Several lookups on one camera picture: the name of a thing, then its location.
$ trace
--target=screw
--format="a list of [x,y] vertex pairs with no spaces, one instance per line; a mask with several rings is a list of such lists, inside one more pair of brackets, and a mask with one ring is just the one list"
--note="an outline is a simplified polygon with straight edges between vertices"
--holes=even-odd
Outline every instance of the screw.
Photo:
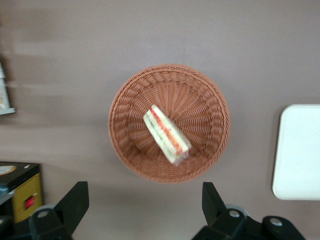
[[43,218],[43,217],[45,217],[45,216],[47,216],[48,215],[48,211],[41,211],[41,212],[39,212],[39,214],[38,214],[38,218]]
[[278,218],[274,218],[274,217],[270,218],[270,222],[275,226],[278,226],[278,227],[282,226],[282,222]]
[[231,210],[231,211],[229,212],[229,214],[230,214],[230,216],[233,217],[233,218],[238,218],[238,217],[240,217],[240,214],[239,214],[237,211],[235,211],[235,210]]

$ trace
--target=wicker basket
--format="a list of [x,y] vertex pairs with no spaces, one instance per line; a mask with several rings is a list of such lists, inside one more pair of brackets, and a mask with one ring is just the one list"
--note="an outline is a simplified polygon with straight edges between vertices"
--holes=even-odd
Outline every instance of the wicker basket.
[[[192,144],[189,157],[177,167],[143,121],[152,104]],[[178,64],[151,66],[131,77],[109,113],[109,135],[119,158],[139,176],[159,183],[180,183],[206,172],[223,153],[229,132],[229,110],[219,88],[201,72]]]

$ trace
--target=white plate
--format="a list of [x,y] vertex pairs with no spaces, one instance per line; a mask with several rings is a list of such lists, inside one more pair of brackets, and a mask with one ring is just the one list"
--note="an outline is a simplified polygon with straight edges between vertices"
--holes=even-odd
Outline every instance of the white plate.
[[283,111],[272,189],[282,200],[320,200],[320,104]]

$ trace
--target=basket rim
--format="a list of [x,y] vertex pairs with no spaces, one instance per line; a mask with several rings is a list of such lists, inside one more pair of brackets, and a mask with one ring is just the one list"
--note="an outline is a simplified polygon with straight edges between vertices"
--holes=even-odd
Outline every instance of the basket rim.
[[[137,170],[134,167],[130,167],[127,164],[128,161],[125,161],[125,160],[127,160],[127,157],[121,151],[121,148],[119,147],[119,145],[117,143],[117,140],[115,139],[115,135],[112,135],[113,125],[115,123],[115,115],[113,113],[114,113],[114,111],[117,109],[117,107],[119,105],[119,98],[122,96],[122,94],[125,93],[125,91],[127,89],[129,89],[135,83],[135,80],[139,79],[141,76],[145,76],[146,74],[163,73],[163,72],[176,72],[176,73],[189,75],[189,76],[191,76],[193,78],[197,77],[197,78],[203,79],[204,82],[202,82],[202,83],[207,84],[207,86],[210,87],[212,90],[214,90],[215,94],[218,96],[216,98],[216,100],[218,101],[218,105],[219,105],[220,110],[221,110],[222,115],[223,115],[223,126],[222,126],[222,129],[224,131],[223,131],[223,134],[222,134],[219,142],[220,143],[224,143],[224,145],[222,147],[218,148],[219,151],[216,151],[216,152],[212,153],[211,159],[212,160],[214,159],[215,161],[209,161],[206,164],[203,164],[196,171],[194,171],[193,173],[189,174],[188,176],[186,175],[184,177],[181,177],[181,179],[178,179],[178,178],[168,179],[168,178],[165,178],[165,177],[155,177],[155,176],[151,176],[151,175],[148,175],[148,174],[144,174],[143,172]],[[229,112],[229,108],[228,108],[228,104],[226,102],[226,99],[223,96],[221,90],[205,74],[203,74],[202,72],[200,72],[200,71],[198,71],[198,70],[196,70],[194,68],[191,68],[189,66],[182,65],[182,64],[153,65],[153,66],[149,66],[149,67],[137,72],[136,74],[134,74],[132,77],[130,77],[122,85],[122,87],[116,93],[116,95],[115,95],[115,97],[113,99],[113,102],[111,104],[111,107],[110,107],[110,110],[109,110],[109,116],[108,116],[108,134],[109,134],[109,137],[111,139],[112,147],[113,147],[116,155],[118,156],[118,158],[122,161],[122,163],[128,169],[130,169],[132,172],[134,172],[138,176],[140,176],[142,178],[145,178],[147,180],[153,181],[153,182],[157,182],[157,183],[182,183],[182,182],[190,181],[190,180],[200,176],[201,174],[207,172],[218,161],[218,159],[221,157],[221,155],[225,151],[225,149],[227,147],[228,139],[229,139],[229,136],[230,136],[230,129],[231,129],[230,112]]]

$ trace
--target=sandwich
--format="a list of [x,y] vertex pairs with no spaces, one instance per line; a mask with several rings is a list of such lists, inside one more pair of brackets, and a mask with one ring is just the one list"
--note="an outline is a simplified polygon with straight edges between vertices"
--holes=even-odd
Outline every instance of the sandwich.
[[151,106],[143,120],[170,163],[177,166],[189,156],[190,141],[156,105]]

